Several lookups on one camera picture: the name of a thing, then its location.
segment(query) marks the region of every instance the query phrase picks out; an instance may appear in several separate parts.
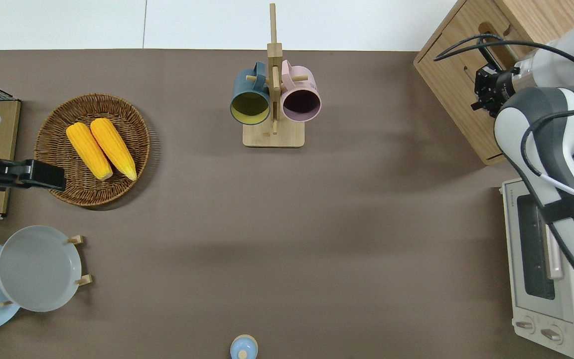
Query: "blue mug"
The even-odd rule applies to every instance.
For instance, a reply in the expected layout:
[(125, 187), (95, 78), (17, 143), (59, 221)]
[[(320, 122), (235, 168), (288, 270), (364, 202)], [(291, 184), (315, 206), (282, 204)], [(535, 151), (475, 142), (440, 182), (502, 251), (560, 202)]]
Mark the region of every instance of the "blue mug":
[[(243, 125), (257, 125), (269, 117), (269, 87), (265, 84), (266, 64), (257, 61), (253, 69), (242, 70), (234, 80), (230, 112)], [(255, 76), (254, 81), (247, 79)]]

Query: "oven knob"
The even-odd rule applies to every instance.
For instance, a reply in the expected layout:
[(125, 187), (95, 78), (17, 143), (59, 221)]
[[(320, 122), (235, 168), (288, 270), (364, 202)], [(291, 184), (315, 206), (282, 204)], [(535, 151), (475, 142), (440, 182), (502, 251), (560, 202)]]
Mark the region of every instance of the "oven knob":
[(542, 336), (551, 339), (551, 341), (554, 341), (558, 345), (562, 344), (562, 342), (564, 341), (562, 331), (560, 330), (560, 327), (556, 325), (551, 325), (549, 329), (542, 329), (540, 330), (540, 333), (542, 333)]
[(535, 332), (535, 324), (531, 317), (524, 317), (523, 320), (514, 321), (514, 323), (516, 327), (524, 329), (531, 334)]

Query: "wicker basket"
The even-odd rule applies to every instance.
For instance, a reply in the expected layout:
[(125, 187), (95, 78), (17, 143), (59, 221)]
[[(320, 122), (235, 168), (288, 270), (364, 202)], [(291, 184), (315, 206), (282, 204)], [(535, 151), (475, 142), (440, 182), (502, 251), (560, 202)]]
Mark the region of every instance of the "wicker basket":
[(96, 118), (112, 121), (125, 141), (141, 177), (150, 155), (150, 133), (139, 111), (121, 98), (92, 93), (59, 105), (41, 125), (34, 145), (35, 159), (59, 166), (66, 172), (66, 190), (50, 193), (64, 202), (81, 207), (107, 204), (121, 197), (136, 184), (112, 167), (112, 177), (100, 181), (93, 176), (66, 136), (75, 122), (86, 125)]

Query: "yellow corn cob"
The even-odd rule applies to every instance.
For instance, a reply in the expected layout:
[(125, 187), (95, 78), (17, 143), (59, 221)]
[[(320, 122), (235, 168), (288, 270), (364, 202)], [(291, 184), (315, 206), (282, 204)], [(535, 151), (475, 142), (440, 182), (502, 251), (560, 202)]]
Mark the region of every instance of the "yellow corn cob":
[(84, 123), (77, 122), (70, 125), (66, 129), (66, 135), (94, 177), (102, 181), (111, 177), (112, 168)]
[(128, 147), (119, 132), (114, 128), (112, 122), (107, 118), (97, 118), (90, 124), (92, 134), (99, 143), (105, 155), (110, 159), (112, 164), (119, 172), (126, 175), (133, 181), (137, 180), (137, 168), (134, 159), (128, 151)]

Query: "black cable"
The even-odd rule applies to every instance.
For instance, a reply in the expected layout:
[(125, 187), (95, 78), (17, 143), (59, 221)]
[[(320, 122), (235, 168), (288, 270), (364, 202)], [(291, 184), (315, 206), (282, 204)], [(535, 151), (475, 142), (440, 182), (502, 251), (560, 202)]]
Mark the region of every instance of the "black cable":
[(453, 46), (447, 48), (447, 50), (442, 51), (442, 53), (440, 53), (438, 56), (440, 56), (440, 55), (442, 55), (442, 54), (444, 54), (444, 53), (446, 53), (446, 52), (449, 52), (449, 51), (453, 50), (454, 48), (456, 48), (456, 47), (462, 45), (463, 43), (469, 42), (469, 41), (471, 41), (472, 39), (477, 39), (477, 38), (494, 38), (494, 39), (498, 39), (499, 41), (503, 41), (503, 40), (504, 40), (503, 38), (501, 38), (500, 36), (497, 36), (496, 34), (477, 34), (477, 35), (471, 36), (470, 38), (466, 38), (466, 39), (463, 39), (463, 40), (461, 40), (461, 41), (458, 41), (458, 43), (456, 43), (455, 45), (453, 45)]
[(542, 173), (540, 171), (538, 171), (535, 168), (535, 166), (533, 166), (531, 161), (528, 159), (528, 156), (526, 155), (526, 141), (528, 140), (528, 136), (531, 134), (531, 132), (535, 132), (536, 130), (539, 130), (540, 127), (542, 127), (542, 125), (549, 122), (550, 120), (554, 120), (555, 118), (560, 118), (560, 117), (572, 116), (572, 115), (574, 115), (574, 110), (555, 112), (555, 113), (550, 114), (548, 116), (540, 117), (537, 120), (533, 121), (533, 123), (531, 123), (531, 125), (528, 127), (528, 129), (526, 129), (526, 131), (524, 132), (524, 134), (522, 136), (522, 141), (520, 142), (520, 152), (522, 154), (522, 158), (524, 159), (524, 163), (526, 164), (526, 166), (537, 177), (541, 176)]
[[(499, 36), (488, 36), (488, 35), (492, 35), (492, 34), (479, 34), (479, 35), (475, 35), (472, 36), (471, 38), (467, 39), (467, 41), (470, 41), (471, 39), (474, 38), (481, 38), (483, 36), (481, 35), (487, 35), (484, 37), (493, 37), (493, 38), (499, 38)], [(447, 57), (451, 57), (453, 55), (458, 55), (458, 54), (462, 54), (463, 52), (466, 51), (470, 51), (470, 50), (476, 50), (478, 48), (483, 48), (483, 47), (489, 47), (489, 46), (500, 46), (500, 45), (522, 45), (522, 46), (529, 46), (529, 47), (537, 47), (537, 48), (542, 48), (544, 50), (547, 51), (551, 51), (554, 54), (560, 55), (562, 57), (564, 57), (565, 59), (568, 59), (572, 62), (574, 62), (574, 56), (571, 54), (568, 54), (567, 52), (564, 52), (562, 50), (559, 50), (558, 48), (555, 47), (551, 47), (548, 45), (544, 45), (541, 43), (536, 43), (536, 42), (530, 42), (530, 41), (521, 41), (521, 40), (499, 40), (499, 41), (495, 41), (495, 42), (488, 42), (488, 43), (478, 43), (476, 45), (472, 45), (469, 47), (465, 47), (465, 48), (461, 48), (460, 50), (455, 50), (451, 53), (448, 53), (449, 51), (453, 50), (453, 48), (462, 45), (464, 42), (460, 41), (458, 44), (453, 45), (449, 48), (447, 48), (447, 50), (442, 51), (441, 53), (439, 53), (434, 59), (433, 61), (440, 61), (443, 59), (446, 59)]]

